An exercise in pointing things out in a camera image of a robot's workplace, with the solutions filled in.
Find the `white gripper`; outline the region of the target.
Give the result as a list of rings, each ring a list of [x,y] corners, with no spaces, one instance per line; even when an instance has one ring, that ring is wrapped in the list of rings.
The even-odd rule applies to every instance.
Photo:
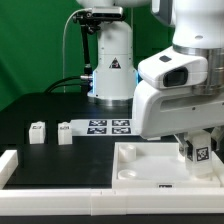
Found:
[[[132,119],[141,137],[175,134],[182,156],[190,156],[183,132],[212,128],[213,150],[224,138],[224,51],[179,53],[172,47],[138,65],[142,81],[133,99]]]

